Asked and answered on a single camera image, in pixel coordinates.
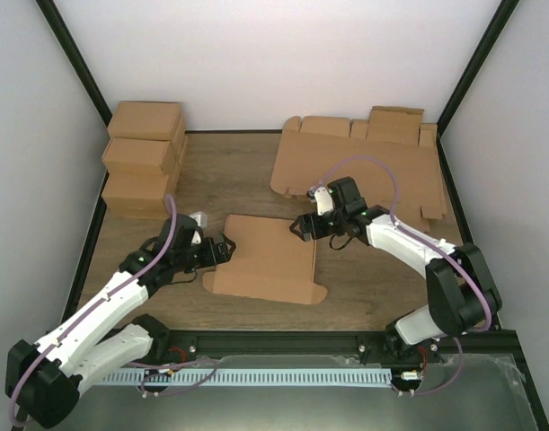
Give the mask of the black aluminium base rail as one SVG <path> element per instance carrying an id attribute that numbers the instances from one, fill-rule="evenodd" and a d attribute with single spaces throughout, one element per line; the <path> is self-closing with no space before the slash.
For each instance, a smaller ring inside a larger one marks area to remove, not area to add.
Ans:
<path id="1" fill-rule="evenodd" d="M 416 347 L 404 347 L 383 331 L 257 331 L 167 330 L 155 338 L 149 363 L 185 361 L 199 356 L 213 358 L 239 355 L 332 355 L 356 356 L 361 362 L 401 363 L 453 353 L 451 338 L 426 339 Z"/>

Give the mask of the right black frame post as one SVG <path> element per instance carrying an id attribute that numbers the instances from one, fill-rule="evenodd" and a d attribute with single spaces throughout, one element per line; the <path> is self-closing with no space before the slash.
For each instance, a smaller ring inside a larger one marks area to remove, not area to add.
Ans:
<path id="1" fill-rule="evenodd" d="M 439 136 L 445 133 L 453 117 L 456 115 L 462 101 L 470 90 L 486 59 L 491 54 L 493 47 L 500 38 L 518 4 L 519 0 L 501 0 L 498 4 L 463 73 L 457 81 L 456 87 L 438 118 Z"/>

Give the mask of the upright cardboard sheet at back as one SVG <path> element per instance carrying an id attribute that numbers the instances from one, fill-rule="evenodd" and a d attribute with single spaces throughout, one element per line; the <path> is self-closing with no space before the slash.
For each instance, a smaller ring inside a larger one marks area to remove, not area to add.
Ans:
<path id="1" fill-rule="evenodd" d="M 369 114 L 366 140 L 417 146 L 424 109 L 374 106 Z"/>

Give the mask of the black frame post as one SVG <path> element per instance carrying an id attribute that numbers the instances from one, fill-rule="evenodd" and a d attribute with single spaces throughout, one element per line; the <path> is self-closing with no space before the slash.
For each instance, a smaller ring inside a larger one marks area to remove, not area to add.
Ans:
<path id="1" fill-rule="evenodd" d="M 453 117 L 456 115 L 462 101 L 470 90 L 486 59 L 491 54 L 493 47 L 500 38 L 518 4 L 519 0 L 501 0 L 498 4 L 463 73 L 457 81 L 456 87 L 438 118 L 439 136 L 445 133 Z"/>
<path id="2" fill-rule="evenodd" d="M 103 97 L 102 92 L 96 83 L 90 68 L 86 64 L 56 3 L 52 0 L 36 0 L 35 3 L 39 7 L 43 17 L 58 41 L 58 44 L 73 67 L 75 74 L 84 87 L 94 108 L 102 119 L 102 122 L 105 126 L 108 126 L 112 118 L 111 109 Z"/>

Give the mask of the stack of flat cardboard sheets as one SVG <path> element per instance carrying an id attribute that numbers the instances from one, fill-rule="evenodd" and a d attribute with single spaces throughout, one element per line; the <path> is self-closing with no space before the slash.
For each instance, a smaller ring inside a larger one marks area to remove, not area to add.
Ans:
<path id="1" fill-rule="evenodd" d="M 270 178 L 273 191 L 303 196 L 350 176 L 369 206 L 392 207 L 424 232 L 447 214 L 437 126 L 422 122 L 417 146 L 366 140 L 368 120 L 292 117 L 285 123 Z"/>

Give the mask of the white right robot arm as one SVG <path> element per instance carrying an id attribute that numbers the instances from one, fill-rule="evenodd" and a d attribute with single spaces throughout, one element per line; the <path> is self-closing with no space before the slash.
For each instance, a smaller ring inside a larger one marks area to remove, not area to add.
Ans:
<path id="1" fill-rule="evenodd" d="M 316 210 L 289 227 L 302 241 L 357 240 L 394 256 L 425 279 L 427 304 L 386 327 L 385 349 L 393 360 L 407 361 L 427 339 L 490 328 L 502 300 L 477 246 L 436 240 L 385 207 L 369 207 L 351 177 L 312 189 L 307 196 Z"/>

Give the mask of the cardboard box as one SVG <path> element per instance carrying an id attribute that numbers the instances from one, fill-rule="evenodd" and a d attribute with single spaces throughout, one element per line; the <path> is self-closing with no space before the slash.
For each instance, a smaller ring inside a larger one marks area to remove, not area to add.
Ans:
<path id="1" fill-rule="evenodd" d="M 315 305 L 327 296 L 314 281 L 316 243 L 304 242 L 284 219 L 229 215 L 225 237 L 235 242 L 229 262 L 202 277 L 215 295 Z"/>
<path id="2" fill-rule="evenodd" d="M 169 216 L 166 195 L 175 195 L 181 172 L 175 163 L 170 175 L 111 174 L 102 199 L 118 218 L 160 219 Z"/>
<path id="3" fill-rule="evenodd" d="M 112 138 L 102 162 L 109 173 L 170 175 L 185 154 L 187 139 L 171 141 Z"/>
<path id="4" fill-rule="evenodd" d="M 108 126 L 111 138 L 170 141 L 182 116 L 178 102 L 121 101 Z"/>

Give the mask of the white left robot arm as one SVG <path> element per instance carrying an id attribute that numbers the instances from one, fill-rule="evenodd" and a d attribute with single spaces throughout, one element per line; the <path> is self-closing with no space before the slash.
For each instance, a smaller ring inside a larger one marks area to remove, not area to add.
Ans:
<path id="1" fill-rule="evenodd" d="M 36 342 L 21 339 L 10 348 L 4 391 L 14 426 L 21 424 L 15 411 L 22 409 L 32 422 L 52 428 L 105 375 L 137 360 L 158 363 L 169 355 L 168 329 L 150 315 L 137 317 L 115 335 L 110 332 L 171 285 L 176 274 L 194 274 L 232 258 L 235 242 L 223 234 L 205 236 L 205 225 L 202 212 L 171 216 L 78 312 Z"/>

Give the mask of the left black frame post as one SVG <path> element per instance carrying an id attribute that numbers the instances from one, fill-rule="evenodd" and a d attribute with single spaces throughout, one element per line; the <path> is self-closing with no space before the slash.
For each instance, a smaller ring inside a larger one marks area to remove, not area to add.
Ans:
<path id="1" fill-rule="evenodd" d="M 58 44 L 73 67 L 75 74 L 84 87 L 94 108 L 102 119 L 102 122 L 105 126 L 108 126 L 112 118 L 111 109 L 103 97 L 102 92 L 96 83 L 90 68 L 86 64 L 56 3 L 52 0 L 36 0 L 35 3 L 39 7 L 43 17 L 58 41 Z"/>

